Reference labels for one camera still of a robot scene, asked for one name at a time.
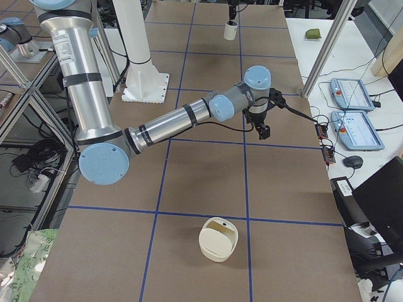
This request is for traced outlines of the small robot arm base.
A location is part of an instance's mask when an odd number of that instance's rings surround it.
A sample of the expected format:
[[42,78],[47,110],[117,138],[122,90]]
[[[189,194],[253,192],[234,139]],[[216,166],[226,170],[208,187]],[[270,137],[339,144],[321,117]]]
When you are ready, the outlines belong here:
[[36,41],[17,17],[1,20],[1,46],[18,63],[39,64],[47,52],[54,51],[52,42]]

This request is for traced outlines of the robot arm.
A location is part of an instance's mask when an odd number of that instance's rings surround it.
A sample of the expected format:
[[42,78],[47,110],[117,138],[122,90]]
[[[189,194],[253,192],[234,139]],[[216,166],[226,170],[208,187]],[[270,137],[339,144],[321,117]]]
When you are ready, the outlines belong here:
[[[267,67],[254,65],[241,82],[224,92],[211,92],[135,127],[119,127],[112,118],[116,102],[108,101],[90,31],[94,25],[94,1],[34,1],[40,26],[53,41],[79,123],[76,141],[81,174],[93,184],[110,185],[129,171],[130,160],[157,143],[190,130],[209,118],[226,121],[241,111],[257,113],[271,88]],[[169,75],[152,63],[139,1],[113,3],[130,61],[121,103],[161,104]]]

